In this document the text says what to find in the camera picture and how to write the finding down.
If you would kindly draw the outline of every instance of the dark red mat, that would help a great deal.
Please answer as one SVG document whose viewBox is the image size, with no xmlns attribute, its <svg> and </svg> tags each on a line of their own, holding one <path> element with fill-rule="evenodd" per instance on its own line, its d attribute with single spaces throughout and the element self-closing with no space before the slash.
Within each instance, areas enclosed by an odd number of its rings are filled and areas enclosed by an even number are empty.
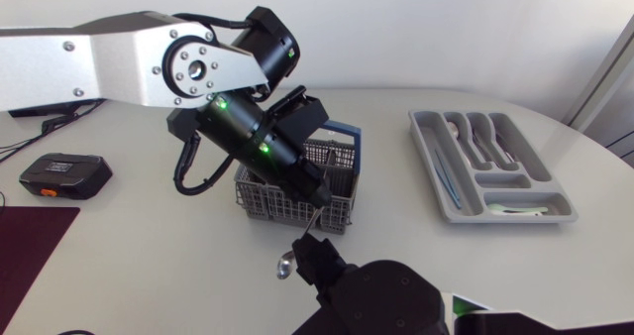
<svg viewBox="0 0 634 335">
<path fill-rule="evenodd" d="M 79 213 L 79 208 L 5 207 L 0 212 L 2 334 L 57 243 Z"/>
</svg>

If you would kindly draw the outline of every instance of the wire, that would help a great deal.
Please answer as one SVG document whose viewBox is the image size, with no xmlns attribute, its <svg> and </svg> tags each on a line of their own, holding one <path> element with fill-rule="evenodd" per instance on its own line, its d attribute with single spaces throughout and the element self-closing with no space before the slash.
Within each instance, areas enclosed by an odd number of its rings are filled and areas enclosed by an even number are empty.
<svg viewBox="0 0 634 335">
<path fill-rule="evenodd" d="M 190 13 L 178 13 L 174 14 L 174 17 L 187 21 L 194 21 L 204 25 L 210 25 L 228 29 L 246 29 L 250 28 L 253 23 L 251 21 L 229 21 L 226 19 L 220 19 L 216 17 L 209 17 L 200 14 Z"/>
<path fill-rule="evenodd" d="M 193 196 L 198 195 L 211 186 L 213 186 L 216 181 L 220 179 L 220 177 L 227 171 L 231 162 L 234 160 L 233 157 L 228 156 L 220 166 L 214 171 L 214 173 L 204 181 L 196 185 L 194 187 L 186 187 L 183 185 L 183 180 L 185 179 L 185 175 L 189 171 L 189 167 L 191 167 L 194 158 L 196 157 L 196 151 L 198 150 L 198 145 L 200 144 L 200 136 L 197 133 L 194 133 L 185 145 L 182 147 L 182 152 L 180 153 L 180 158 L 178 159 L 178 164 L 176 164 L 176 169 L 174 171 L 174 185 L 176 186 L 176 190 L 183 195 Z"/>
<path fill-rule="evenodd" d="M 17 145 L 19 145 L 19 144 L 22 144 L 22 143 L 25 143 L 25 142 L 29 142 L 29 141 L 31 141 L 32 139 L 28 139 L 28 140 L 24 140 L 24 141 L 22 141 L 22 142 L 14 143 L 14 144 L 12 144 L 12 145 L 10 145 L 10 146 L 0 147 L 0 149 L 7 149 L 7 148 L 15 147 L 15 146 L 17 146 Z"/>
<path fill-rule="evenodd" d="M 40 135 L 38 135 L 36 137 L 34 137 L 32 139 L 29 139 L 29 140 L 24 140 L 22 142 L 18 142 L 16 144 L 11 145 L 11 146 L 2 147 L 2 149 L 6 149 L 6 148 L 9 148 L 9 149 L 7 149 L 6 151 L 0 152 L 0 155 L 8 153 L 8 155 L 0 158 L 0 163 L 8 160 L 9 158 L 13 157 L 18 152 L 20 152 L 23 149 L 27 148 L 31 144 L 39 141 L 43 137 L 51 134 L 52 132 L 54 132 L 54 131 L 56 131 L 58 129 L 61 129 L 63 127 L 66 127 L 67 125 L 71 124 L 72 122 L 75 122 L 75 121 L 79 120 L 80 118 L 90 114 L 92 111 L 96 110 L 97 107 L 101 106 L 104 102 L 105 102 L 104 99 L 98 99 L 98 100 L 95 101 L 95 104 L 92 107 L 90 107 L 89 109 L 87 109 L 86 111 L 84 111 L 82 113 L 79 113 L 79 114 L 76 114 L 75 116 L 73 116 L 72 118 L 70 118 L 69 120 L 67 120 L 67 121 L 65 121 L 65 122 L 63 122 L 61 124 L 52 125 L 46 131 L 43 131 Z"/>
</svg>

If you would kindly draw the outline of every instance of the white wall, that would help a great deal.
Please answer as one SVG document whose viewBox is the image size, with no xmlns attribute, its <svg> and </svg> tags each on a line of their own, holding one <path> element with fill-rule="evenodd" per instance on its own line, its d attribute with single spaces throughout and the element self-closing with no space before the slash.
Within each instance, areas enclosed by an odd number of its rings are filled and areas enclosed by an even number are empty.
<svg viewBox="0 0 634 335">
<path fill-rule="evenodd" d="M 0 26 L 141 10 L 242 19 L 256 5 L 299 41 L 286 86 L 452 88 L 557 119 L 634 13 L 634 0 L 0 0 Z"/>
</svg>

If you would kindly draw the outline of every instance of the battery pack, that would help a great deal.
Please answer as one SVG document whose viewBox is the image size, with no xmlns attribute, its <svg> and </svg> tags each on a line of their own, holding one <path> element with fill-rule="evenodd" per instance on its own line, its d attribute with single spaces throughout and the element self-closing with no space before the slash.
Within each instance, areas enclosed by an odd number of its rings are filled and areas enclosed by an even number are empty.
<svg viewBox="0 0 634 335">
<path fill-rule="evenodd" d="M 27 168 L 20 183 L 34 195 L 85 200 L 97 194 L 110 176 L 112 171 L 101 157 L 50 153 Z"/>
</svg>

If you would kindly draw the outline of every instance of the white table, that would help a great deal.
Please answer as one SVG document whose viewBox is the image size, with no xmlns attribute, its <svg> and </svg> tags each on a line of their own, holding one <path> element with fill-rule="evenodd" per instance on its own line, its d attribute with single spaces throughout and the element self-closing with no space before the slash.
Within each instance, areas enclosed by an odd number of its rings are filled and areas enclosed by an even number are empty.
<svg viewBox="0 0 634 335">
<path fill-rule="evenodd" d="M 634 315 L 634 171 L 585 136 L 504 102 L 436 90 L 312 90 L 334 120 L 363 129 L 352 226 L 328 237 L 344 259 L 405 263 L 438 289 L 560 327 Z M 580 218 L 563 225 L 458 225 L 440 214 L 409 134 L 410 109 L 509 114 Z M 249 219 L 235 203 L 234 164 L 210 191 L 180 195 L 181 143 L 165 109 L 108 103 L 0 165 L 9 205 L 79 206 L 7 334 L 282 334 L 317 308 L 298 276 L 275 277 L 300 229 Z M 34 136 L 42 119 L 0 116 L 0 145 Z M 28 193 L 18 176 L 49 152 L 103 156 L 114 172 L 87 201 Z M 224 159 L 203 143 L 189 184 Z"/>
</svg>

